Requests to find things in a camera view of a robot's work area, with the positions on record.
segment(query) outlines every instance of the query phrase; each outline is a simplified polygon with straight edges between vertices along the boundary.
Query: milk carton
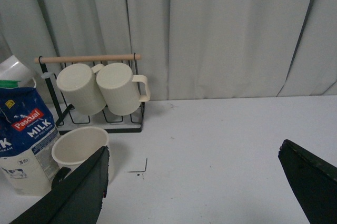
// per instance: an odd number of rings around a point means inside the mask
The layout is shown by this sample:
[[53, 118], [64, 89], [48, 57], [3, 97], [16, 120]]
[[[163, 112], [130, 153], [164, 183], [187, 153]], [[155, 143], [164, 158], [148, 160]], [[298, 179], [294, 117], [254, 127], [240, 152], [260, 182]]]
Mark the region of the milk carton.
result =
[[0, 169], [18, 194], [51, 190], [59, 170], [51, 151], [59, 137], [35, 88], [0, 88]]

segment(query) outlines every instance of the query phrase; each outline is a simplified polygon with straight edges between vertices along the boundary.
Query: ceramic cup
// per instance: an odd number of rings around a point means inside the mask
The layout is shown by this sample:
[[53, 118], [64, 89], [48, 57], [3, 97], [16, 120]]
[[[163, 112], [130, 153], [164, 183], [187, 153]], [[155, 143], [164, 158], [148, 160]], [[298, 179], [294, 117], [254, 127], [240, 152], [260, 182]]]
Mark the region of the ceramic cup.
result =
[[57, 77], [56, 84], [64, 97], [83, 115], [97, 114], [106, 105], [95, 79], [101, 66], [90, 68], [85, 64], [73, 64]]
[[[149, 101], [150, 90], [144, 75], [133, 75], [129, 66], [113, 63], [97, 66], [97, 84], [109, 110], [115, 115], [129, 115], [135, 112], [141, 102]], [[137, 82], [145, 84], [146, 95], [140, 95]]]
[[[69, 168], [73, 172], [102, 146], [109, 147], [109, 135], [104, 129], [82, 127], [61, 136], [52, 148], [52, 156], [60, 168]], [[108, 178], [111, 182], [114, 167], [110, 149], [109, 152]]]
[[19, 87], [24, 87], [31, 79], [34, 81], [34, 87], [36, 87], [35, 74], [33, 70], [22, 64], [14, 55], [0, 64], [0, 79], [18, 80]]

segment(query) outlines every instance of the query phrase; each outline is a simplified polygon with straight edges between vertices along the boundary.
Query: curtain fold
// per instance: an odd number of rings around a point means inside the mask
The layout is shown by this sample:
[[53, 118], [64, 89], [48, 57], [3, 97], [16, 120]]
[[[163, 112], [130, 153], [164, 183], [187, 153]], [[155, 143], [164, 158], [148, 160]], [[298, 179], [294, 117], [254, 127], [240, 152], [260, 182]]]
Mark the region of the curtain fold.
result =
[[309, 1], [0, 0], [0, 21], [37, 72], [39, 55], [142, 54], [153, 100], [337, 94], [335, 0], [315, 0], [287, 78]]
[[332, 87], [337, 80], [336, 16], [336, 0], [315, 0], [289, 77], [279, 96], [337, 94], [336, 87]]
[[131, 45], [144, 57], [138, 64], [148, 77], [152, 97], [168, 98], [170, 0], [127, 0]]
[[276, 96], [310, 0], [171, 0], [170, 99]]
[[2, 24], [0, 23], [0, 62], [3, 62], [12, 55], [11, 49], [2, 34]]

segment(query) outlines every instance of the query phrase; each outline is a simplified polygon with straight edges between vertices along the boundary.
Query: green lid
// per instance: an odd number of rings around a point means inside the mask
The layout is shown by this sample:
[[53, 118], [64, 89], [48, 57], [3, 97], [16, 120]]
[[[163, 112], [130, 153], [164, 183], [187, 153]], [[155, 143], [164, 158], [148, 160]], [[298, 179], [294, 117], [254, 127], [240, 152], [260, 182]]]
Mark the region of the green lid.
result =
[[18, 87], [19, 80], [0, 80], [0, 87], [2, 88], [16, 88]]

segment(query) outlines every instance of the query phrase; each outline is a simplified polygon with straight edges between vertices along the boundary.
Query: pascual logo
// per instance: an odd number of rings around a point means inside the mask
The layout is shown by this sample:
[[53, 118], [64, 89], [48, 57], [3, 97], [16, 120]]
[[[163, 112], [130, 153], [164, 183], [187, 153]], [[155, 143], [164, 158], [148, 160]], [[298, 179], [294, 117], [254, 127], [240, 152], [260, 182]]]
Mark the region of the pascual logo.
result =
[[4, 139], [0, 140], [0, 152], [12, 149], [13, 147], [11, 147], [11, 146], [12, 146], [12, 144], [7, 141], [6, 137]]
[[43, 113], [38, 110], [38, 108], [35, 108], [28, 116], [23, 118], [22, 120], [13, 123], [12, 127], [15, 128], [17, 131], [22, 131], [32, 122], [36, 121], [37, 119], [41, 118], [43, 116]]
[[27, 134], [30, 137], [34, 137], [38, 133], [40, 133], [42, 130], [46, 129], [49, 125], [52, 123], [49, 123], [46, 119], [42, 122], [42, 125], [37, 125], [36, 127], [33, 128], [32, 132], [28, 132]]

